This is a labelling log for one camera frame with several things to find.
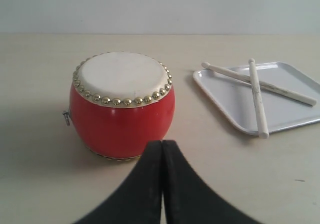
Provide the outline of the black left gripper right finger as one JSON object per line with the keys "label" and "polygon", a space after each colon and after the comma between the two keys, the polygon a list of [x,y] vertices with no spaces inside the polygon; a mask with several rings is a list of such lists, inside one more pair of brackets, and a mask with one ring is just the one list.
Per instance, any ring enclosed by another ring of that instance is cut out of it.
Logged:
{"label": "black left gripper right finger", "polygon": [[174,140],[162,141],[162,189],[167,223],[258,223],[213,191]]}

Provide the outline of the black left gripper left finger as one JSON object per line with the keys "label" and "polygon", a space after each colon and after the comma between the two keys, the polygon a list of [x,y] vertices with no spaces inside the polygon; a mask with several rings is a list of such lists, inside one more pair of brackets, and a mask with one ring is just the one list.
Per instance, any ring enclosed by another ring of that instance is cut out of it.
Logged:
{"label": "black left gripper left finger", "polygon": [[160,223],[162,142],[151,141],[121,185],[76,223]]}

